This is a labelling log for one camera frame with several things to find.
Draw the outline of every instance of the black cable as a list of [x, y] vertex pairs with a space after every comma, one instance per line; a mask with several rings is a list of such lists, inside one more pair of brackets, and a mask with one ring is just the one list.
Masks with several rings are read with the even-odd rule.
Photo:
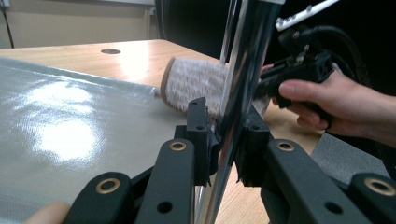
[[1, 12], [3, 13], [4, 19], [6, 20], [9, 43], [11, 44], [11, 47], [14, 49], [14, 40], [12, 39], [12, 33], [11, 33], [11, 30], [9, 29], [7, 13], [6, 13], [6, 5], [4, 4], [3, 0], [1, 0], [1, 3], [2, 3], [2, 5], [0, 6], [0, 8], [1, 8]]
[[354, 63], [356, 64], [356, 75], [359, 83], [367, 87], [371, 87], [366, 64], [363, 62], [361, 53], [352, 38], [343, 30], [334, 26], [316, 26], [313, 29], [304, 31], [302, 35], [315, 35], [318, 33], [334, 35], [346, 45], [352, 55]]

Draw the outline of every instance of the black mechanical arm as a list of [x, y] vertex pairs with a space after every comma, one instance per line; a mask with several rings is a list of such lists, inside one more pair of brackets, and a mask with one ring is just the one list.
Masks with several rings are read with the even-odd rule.
[[[132, 179], [95, 177], [64, 223], [193, 223], [194, 187], [206, 185], [210, 161], [217, 159], [210, 154], [216, 148], [211, 134], [205, 98], [190, 102], [187, 125], [176, 127], [152, 168]], [[337, 185], [298, 144], [273, 139], [253, 106], [238, 146], [239, 178], [262, 188], [272, 223], [396, 223], [395, 181], [357, 174], [347, 188]]]

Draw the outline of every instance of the metal pole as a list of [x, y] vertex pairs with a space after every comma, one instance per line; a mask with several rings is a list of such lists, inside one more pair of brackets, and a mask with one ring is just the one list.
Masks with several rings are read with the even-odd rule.
[[244, 0], [233, 42], [230, 70], [226, 78], [217, 125], [221, 142], [219, 169], [205, 208], [205, 222], [214, 223], [233, 165], [236, 144], [275, 29], [278, 11], [285, 0]]

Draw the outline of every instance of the white wall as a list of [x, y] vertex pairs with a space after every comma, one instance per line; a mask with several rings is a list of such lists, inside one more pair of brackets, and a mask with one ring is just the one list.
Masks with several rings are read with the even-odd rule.
[[[150, 6], [89, 0], [9, 0], [7, 18], [15, 48], [152, 39]], [[0, 48], [10, 48], [0, 15]]]

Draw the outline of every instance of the wooden table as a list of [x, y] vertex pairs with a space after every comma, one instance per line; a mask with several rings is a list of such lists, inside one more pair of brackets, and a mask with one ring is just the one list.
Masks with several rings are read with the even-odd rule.
[[[172, 57], [218, 61], [165, 40], [0, 49], [0, 56], [156, 87], [161, 85], [164, 69]], [[295, 115], [274, 105], [269, 106], [264, 118], [275, 138], [295, 141], [308, 153], [320, 138], [320, 133], [299, 127]], [[237, 173], [233, 168], [217, 223], [267, 223], [269, 219], [262, 205], [260, 189], [244, 188], [242, 184], [236, 184], [236, 180]]]

